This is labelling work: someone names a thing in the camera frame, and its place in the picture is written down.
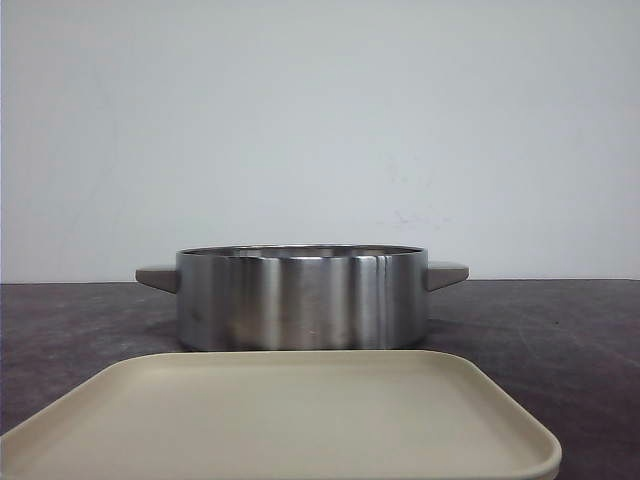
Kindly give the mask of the beige square plastic tray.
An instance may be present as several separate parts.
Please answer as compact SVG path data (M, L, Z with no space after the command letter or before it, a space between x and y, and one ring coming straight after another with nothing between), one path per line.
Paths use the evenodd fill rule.
M552 479L558 439L424 350L118 362L1 438L5 479Z

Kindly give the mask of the stainless steel steamer pot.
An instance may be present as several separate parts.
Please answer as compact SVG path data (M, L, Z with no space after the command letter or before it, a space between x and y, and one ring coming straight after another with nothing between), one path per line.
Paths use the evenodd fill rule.
M198 351L396 349L421 341L428 295L468 266L395 245L182 250L138 283L175 295L179 341Z

